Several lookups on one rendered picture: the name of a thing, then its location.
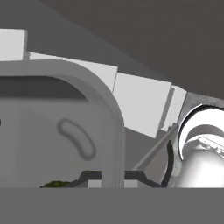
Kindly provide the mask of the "large white cupboard door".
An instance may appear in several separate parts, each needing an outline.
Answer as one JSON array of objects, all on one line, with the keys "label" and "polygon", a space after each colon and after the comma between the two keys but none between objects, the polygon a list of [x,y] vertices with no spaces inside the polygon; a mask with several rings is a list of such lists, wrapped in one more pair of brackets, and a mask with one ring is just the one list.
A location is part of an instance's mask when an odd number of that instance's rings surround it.
[{"label": "large white cupboard door", "polygon": [[155,137],[171,89],[168,81],[119,73],[113,95],[126,128]]}]

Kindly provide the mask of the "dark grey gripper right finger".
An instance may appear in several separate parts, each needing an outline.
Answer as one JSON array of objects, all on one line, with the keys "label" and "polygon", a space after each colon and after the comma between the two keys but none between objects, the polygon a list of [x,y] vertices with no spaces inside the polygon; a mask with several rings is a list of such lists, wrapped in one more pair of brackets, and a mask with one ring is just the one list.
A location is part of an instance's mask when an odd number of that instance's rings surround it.
[{"label": "dark grey gripper right finger", "polygon": [[125,180],[137,180],[143,184],[146,184],[147,186],[154,187],[154,188],[160,188],[162,187],[161,184],[150,180],[146,177],[144,171],[126,171],[124,174]]}]

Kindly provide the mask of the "small white cupboard front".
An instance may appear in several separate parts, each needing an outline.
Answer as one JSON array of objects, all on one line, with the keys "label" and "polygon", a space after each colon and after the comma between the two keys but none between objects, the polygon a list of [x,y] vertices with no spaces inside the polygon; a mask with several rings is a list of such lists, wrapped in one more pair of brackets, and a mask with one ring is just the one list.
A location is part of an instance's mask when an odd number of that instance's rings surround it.
[{"label": "small white cupboard front", "polygon": [[25,52],[25,30],[0,29],[0,61],[22,60]]}]

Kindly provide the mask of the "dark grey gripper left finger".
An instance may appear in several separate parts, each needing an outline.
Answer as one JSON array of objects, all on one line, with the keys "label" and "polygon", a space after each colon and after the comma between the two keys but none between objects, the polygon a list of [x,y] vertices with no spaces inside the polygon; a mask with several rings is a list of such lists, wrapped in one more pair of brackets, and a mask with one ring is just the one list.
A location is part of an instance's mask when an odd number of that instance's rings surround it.
[{"label": "dark grey gripper left finger", "polygon": [[88,188],[89,180],[101,180],[102,172],[101,171],[83,171],[80,176],[68,184],[69,187],[84,187]]}]

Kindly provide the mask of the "black curved strip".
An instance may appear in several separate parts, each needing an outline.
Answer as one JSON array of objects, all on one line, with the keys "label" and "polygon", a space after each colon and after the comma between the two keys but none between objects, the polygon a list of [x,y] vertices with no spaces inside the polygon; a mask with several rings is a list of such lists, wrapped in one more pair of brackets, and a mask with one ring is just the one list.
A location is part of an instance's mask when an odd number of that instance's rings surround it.
[{"label": "black curved strip", "polygon": [[167,162],[167,168],[164,175],[164,178],[161,182],[161,185],[163,187],[167,187],[170,181],[170,178],[172,176],[172,170],[174,166],[174,150],[172,146],[172,141],[169,141],[167,144],[167,155],[168,155],[168,162]]}]

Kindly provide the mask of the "grey tupperware container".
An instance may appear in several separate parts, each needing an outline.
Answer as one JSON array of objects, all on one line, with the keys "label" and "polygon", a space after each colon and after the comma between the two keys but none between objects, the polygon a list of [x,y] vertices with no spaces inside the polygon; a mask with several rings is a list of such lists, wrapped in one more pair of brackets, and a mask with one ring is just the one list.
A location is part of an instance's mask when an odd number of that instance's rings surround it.
[{"label": "grey tupperware container", "polygon": [[0,62],[0,187],[74,182],[101,174],[124,184],[125,128],[109,88],[63,60]]}]

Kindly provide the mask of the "narrow white cupboard panel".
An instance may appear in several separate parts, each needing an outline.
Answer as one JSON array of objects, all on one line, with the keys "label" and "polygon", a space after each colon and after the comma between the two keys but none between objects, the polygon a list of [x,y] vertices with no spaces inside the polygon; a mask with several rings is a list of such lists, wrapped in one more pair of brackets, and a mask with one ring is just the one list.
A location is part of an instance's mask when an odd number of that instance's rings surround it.
[{"label": "narrow white cupboard panel", "polygon": [[166,114],[164,126],[162,127],[163,131],[167,131],[174,123],[178,121],[179,114],[186,98],[186,91],[183,88],[178,86],[172,86],[171,88],[174,92],[171,98],[170,107]]}]

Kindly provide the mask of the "green lime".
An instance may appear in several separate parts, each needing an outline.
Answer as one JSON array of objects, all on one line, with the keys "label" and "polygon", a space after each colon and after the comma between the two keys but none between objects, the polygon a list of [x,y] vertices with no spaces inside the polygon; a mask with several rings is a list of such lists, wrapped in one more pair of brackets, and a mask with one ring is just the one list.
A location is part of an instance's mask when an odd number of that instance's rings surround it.
[{"label": "green lime", "polygon": [[46,184],[43,184],[42,186],[40,186],[40,188],[45,188],[45,187],[63,187],[63,186],[66,186],[67,184],[69,184],[70,182],[68,181],[61,181],[61,180],[54,180],[54,181],[51,181],[51,182],[48,182]]}]

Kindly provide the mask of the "round white and black object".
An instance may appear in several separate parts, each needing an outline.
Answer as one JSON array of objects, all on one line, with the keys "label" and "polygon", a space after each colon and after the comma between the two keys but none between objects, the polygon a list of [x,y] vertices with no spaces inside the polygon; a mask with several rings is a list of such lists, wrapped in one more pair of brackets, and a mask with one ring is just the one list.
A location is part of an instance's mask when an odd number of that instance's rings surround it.
[{"label": "round white and black object", "polygon": [[200,104],[178,129],[177,188],[224,188],[224,108]]}]

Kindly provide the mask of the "long white drawer front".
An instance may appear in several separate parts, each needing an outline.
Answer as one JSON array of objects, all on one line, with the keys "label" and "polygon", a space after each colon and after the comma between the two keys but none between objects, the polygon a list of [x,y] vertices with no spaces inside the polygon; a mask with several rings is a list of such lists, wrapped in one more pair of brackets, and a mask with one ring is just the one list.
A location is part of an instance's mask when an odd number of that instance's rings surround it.
[{"label": "long white drawer front", "polygon": [[86,69],[94,73],[97,77],[99,77],[104,82],[104,84],[109,88],[110,91],[113,91],[114,89],[116,74],[118,71],[117,66],[110,66],[110,65],[105,65],[101,63],[85,61],[85,60],[63,58],[63,57],[36,53],[36,52],[30,53],[30,60],[64,60],[64,61],[72,62],[74,64],[85,67]]}]

